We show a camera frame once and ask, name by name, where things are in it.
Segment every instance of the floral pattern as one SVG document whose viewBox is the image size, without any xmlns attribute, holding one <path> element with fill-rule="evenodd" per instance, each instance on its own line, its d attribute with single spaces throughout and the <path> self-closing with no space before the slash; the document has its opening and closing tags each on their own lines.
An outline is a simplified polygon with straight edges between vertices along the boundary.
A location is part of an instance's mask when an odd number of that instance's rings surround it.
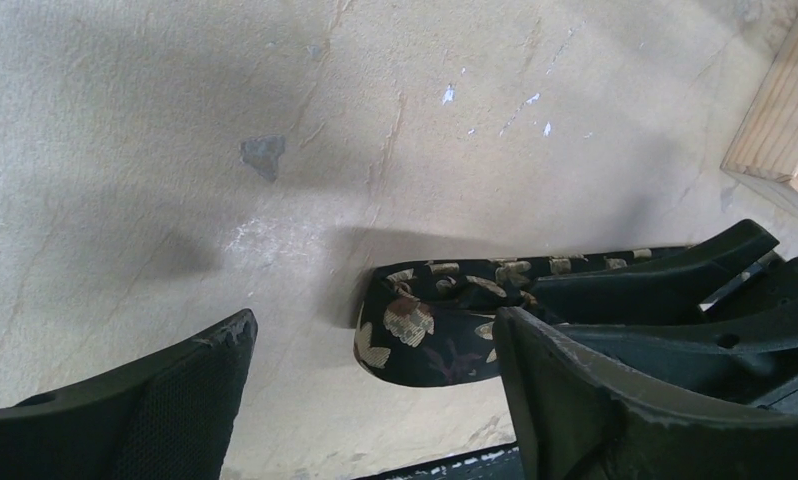
<svg viewBox="0 0 798 480">
<path fill-rule="evenodd" d="M 534 298 L 534 295 L 524 290 L 520 290 L 520 296 L 523 297 L 523 307 L 537 308 L 537 299 Z"/>
<path fill-rule="evenodd" d="M 638 250 L 632 250 L 632 254 L 636 259 L 638 258 L 652 258 L 652 250 L 648 248 L 640 248 Z"/>
<path fill-rule="evenodd" d="M 432 263 L 428 266 L 432 275 L 454 275 L 461 271 L 461 267 L 455 262 Z"/>
<path fill-rule="evenodd" d="M 608 270 L 616 270 L 618 268 L 628 267 L 629 265 L 622 258 L 606 258 L 605 267 Z"/>
<path fill-rule="evenodd" d="M 417 298 L 414 296 L 414 293 L 411 291 L 411 286 L 405 282 L 395 282 L 393 284 L 393 290 L 405 298 L 411 298 L 411 299 Z"/>
<path fill-rule="evenodd" d="M 428 305 L 413 298 L 397 298 L 384 312 L 384 326 L 405 345 L 420 346 L 425 334 L 434 335 Z"/>
<path fill-rule="evenodd" d="M 438 280 L 437 283 L 434 284 L 434 288 L 436 288 L 441 295 L 446 295 L 457 283 L 458 282 L 456 282 L 454 278 L 446 277 Z"/>
<path fill-rule="evenodd" d="M 465 278 L 468 282 L 475 283 L 480 287 L 484 287 L 486 290 L 489 290 L 502 298 L 508 296 L 508 294 L 505 293 L 505 290 L 502 290 L 502 287 L 497 285 L 496 282 L 492 282 L 486 278 L 474 277 L 472 275 L 467 275 Z"/>
<path fill-rule="evenodd" d="M 501 267 L 496 269 L 496 283 L 499 285 L 505 282 L 511 282 L 515 287 L 522 287 L 527 285 L 531 280 L 523 276 L 523 273 L 531 269 L 531 263 L 522 262 L 505 262 Z"/>
<path fill-rule="evenodd" d="M 365 323 L 355 333 L 355 353 L 359 361 L 369 367 L 384 368 L 387 359 L 390 358 L 390 349 L 384 347 L 372 347 L 372 323 Z"/>
<path fill-rule="evenodd" d="M 569 258 L 550 258 L 549 270 L 552 275 L 566 275 L 573 271 L 573 264 Z"/>
<path fill-rule="evenodd" d="M 414 269 L 409 268 L 407 270 L 402 270 L 387 276 L 387 279 L 393 283 L 401 282 L 403 280 L 410 280 L 414 278 Z"/>
<path fill-rule="evenodd" d="M 493 322 L 485 323 L 476 327 L 476 335 L 485 339 L 493 340 Z M 484 363 L 492 363 L 496 361 L 496 349 L 492 349 L 487 355 L 487 360 Z"/>
</svg>

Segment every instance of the paint chip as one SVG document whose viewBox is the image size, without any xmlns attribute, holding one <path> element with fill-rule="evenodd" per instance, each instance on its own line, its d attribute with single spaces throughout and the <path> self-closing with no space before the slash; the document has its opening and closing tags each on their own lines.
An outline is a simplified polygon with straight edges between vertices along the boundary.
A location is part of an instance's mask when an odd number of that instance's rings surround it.
<svg viewBox="0 0 798 480">
<path fill-rule="evenodd" d="M 443 104 L 446 105 L 449 102 L 455 101 L 455 88 L 452 87 L 452 84 L 446 86 L 446 92 L 443 94 Z"/>
<path fill-rule="evenodd" d="M 243 140 L 240 160 L 270 182 L 278 178 L 278 158 L 284 154 L 284 135 L 266 135 Z"/>
</svg>

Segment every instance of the wooden board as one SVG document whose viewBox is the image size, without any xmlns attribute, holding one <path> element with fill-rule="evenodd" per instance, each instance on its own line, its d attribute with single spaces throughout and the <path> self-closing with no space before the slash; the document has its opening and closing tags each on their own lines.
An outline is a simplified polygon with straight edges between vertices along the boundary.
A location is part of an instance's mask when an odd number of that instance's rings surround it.
<svg viewBox="0 0 798 480">
<path fill-rule="evenodd" d="M 723 169 L 798 215 L 798 17 L 726 154 Z"/>
</svg>

